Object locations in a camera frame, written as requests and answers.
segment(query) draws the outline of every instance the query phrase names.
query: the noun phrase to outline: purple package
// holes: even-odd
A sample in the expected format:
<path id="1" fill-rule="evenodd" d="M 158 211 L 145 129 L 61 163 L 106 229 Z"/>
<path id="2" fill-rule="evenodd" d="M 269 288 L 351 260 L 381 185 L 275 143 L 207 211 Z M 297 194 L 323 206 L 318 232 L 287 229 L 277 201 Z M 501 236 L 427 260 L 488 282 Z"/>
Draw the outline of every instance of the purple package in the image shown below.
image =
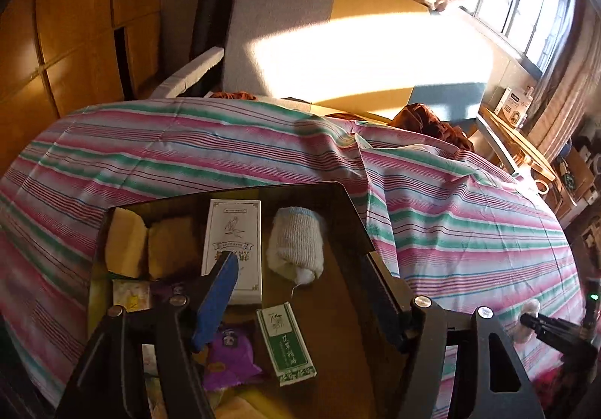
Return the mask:
<path id="1" fill-rule="evenodd" d="M 208 348 L 204 388 L 215 391 L 247 383 L 262 371 L 253 360 L 251 340 L 242 327 L 220 328 Z"/>

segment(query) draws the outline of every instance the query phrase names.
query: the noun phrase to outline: white armrest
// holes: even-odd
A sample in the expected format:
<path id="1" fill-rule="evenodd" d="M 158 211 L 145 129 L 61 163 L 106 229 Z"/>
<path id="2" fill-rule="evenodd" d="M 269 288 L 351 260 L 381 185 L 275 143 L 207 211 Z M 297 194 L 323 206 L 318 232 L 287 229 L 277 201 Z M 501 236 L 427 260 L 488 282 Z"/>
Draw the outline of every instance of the white armrest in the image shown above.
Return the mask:
<path id="1" fill-rule="evenodd" d="M 517 175 L 518 174 L 518 165 L 516 165 L 516 162 L 513 160 L 512 155 L 509 154 L 509 151 L 507 151 L 507 148 L 505 146 L 503 146 L 503 143 L 501 142 L 501 140 L 498 138 L 498 136 L 495 134 L 495 132 L 491 129 L 491 126 L 488 125 L 488 123 L 484 120 L 484 118 L 480 114 L 476 115 L 475 120 L 476 120 L 476 127 L 478 128 L 478 131 L 480 131 L 480 133 L 483 135 L 483 137 L 488 142 L 488 144 L 491 145 L 493 151 L 499 157 L 499 159 L 501 160 L 501 163 L 503 163 L 503 166 L 505 167 L 507 172 L 511 176 Z"/>
<path id="2" fill-rule="evenodd" d="M 150 98 L 175 98 L 199 81 L 223 59 L 223 48 L 213 47 L 177 70 L 157 88 Z"/>

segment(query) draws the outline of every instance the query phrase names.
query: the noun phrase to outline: striped bed sheet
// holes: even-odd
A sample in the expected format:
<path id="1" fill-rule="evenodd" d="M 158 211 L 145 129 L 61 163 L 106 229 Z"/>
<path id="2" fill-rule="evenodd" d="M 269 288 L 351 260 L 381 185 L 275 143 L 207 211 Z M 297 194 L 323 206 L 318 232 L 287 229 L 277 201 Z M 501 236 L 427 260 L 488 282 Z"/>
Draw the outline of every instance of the striped bed sheet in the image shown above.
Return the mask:
<path id="1" fill-rule="evenodd" d="M 341 182 L 393 275 L 444 308 L 487 305 L 509 332 L 522 304 L 578 322 L 572 253 L 545 203 L 479 156 L 386 126 L 243 100 L 106 104 L 40 134 L 0 181 L 0 311 L 56 405 L 86 341 L 95 238 L 107 208 L 196 191 Z M 537 340 L 531 377 L 559 366 Z M 434 417 L 445 417 L 448 348 Z"/>

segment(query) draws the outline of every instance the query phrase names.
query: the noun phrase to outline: open storage box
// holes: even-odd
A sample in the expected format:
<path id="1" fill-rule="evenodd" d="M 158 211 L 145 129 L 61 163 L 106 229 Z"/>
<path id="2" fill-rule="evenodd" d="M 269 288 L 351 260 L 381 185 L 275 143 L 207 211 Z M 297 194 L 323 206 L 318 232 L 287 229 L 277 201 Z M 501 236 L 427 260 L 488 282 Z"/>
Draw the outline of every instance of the open storage box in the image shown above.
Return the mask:
<path id="1" fill-rule="evenodd" d="M 123 208 L 139 214 L 146 225 L 162 219 L 192 216 L 198 233 L 199 254 L 211 199 L 261 201 L 261 251 L 263 259 L 262 307 L 290 301 L 307 344 L 317 377 L 279 387 L 267 349 L 257 329 L 254 336 L 255 363 L 272 378 L 252 385 L 282 417 L 384 417 L 394 405 L 405 356 L 382 334 L 362 283 L 361 263 L 374 251 L 344 187 L 339 183 L 277 185 L 230 191 L 202 192 L 165 198 Z M 299 206 L 314 210 L 326 221 L 324 271 L 308 286 L 297 287 L 272 272 L 266 250 L 273 217 L 281 207 Z M 92 268 L 88 302 L 88 334 L 112 305 L 110 274 L 104 264 L 104 245 L 114 209 L 100 228 Z M 235 323 L 253 319 L 255 309 L 228 307 L 223 320 Z"/>

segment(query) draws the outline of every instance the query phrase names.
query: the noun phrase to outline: box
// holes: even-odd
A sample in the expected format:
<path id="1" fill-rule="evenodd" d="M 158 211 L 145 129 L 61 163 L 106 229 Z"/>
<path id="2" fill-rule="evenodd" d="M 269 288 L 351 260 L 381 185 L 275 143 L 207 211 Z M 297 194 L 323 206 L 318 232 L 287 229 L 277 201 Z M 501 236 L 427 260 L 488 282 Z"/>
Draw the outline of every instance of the box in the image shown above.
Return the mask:
<path id="1" fill-rule="evenodd" d="M 381 331 L 364 290 L 362 261 L 374 246 L 349 195 L 340 183 L 313 183 L 198 192 L 129 204 L 124 209 L 140 215 L 149 227 L 161 219 L 191 216 L 198 227 L 198 253 L 204 247 L 205 224 L 212 199 L 261 201 L 262 308 L 290 302 L 304 342 L 319 375 L 287 387 L 278 379 L 255 384 L 285 417 L 330 417 L 332 411 L 347 419 L 384 417 L 391 412 L 390 398 L 397 393 L 406 356 L 390 344 Z M 324 271 L 310 286 L 291 291 L 294 284 L 266 264 L 272 221 L 281 207 L 306 207 L 323 216 Z M 112 213 L 107 210 L 97 238 L 88 302 L 88 329 L 112 304 L 110 274 L 104 265 L 104 244 Z M 201 257 L 198 275 L 201 273 Z M 228 324 L 256 320 L 256 309 L 230 306 L 223 321 Z M 253 336 L 255 363 L 272 370 L 272 363 L 258 326 Z"/>
<path id="2" fill-rule="evenodd" d="M 519 88 L 506 88 L 495 114 L 512 127 L 518 127 L 526 116 L 533 98 Z"/>
<path id="3" fill-rule="evenodd" d="M 258 310 L 257 319 L 280 387 L 317 375 L 288 302 Z"/>
<path id="4" fill-rule="evenodd" d="M 223 251 L 238 256 L 238 281 L 230 305 L 260 304 L 261 201 L 211 200 L 202 252 L 202 274 L 208 275 Z"/>

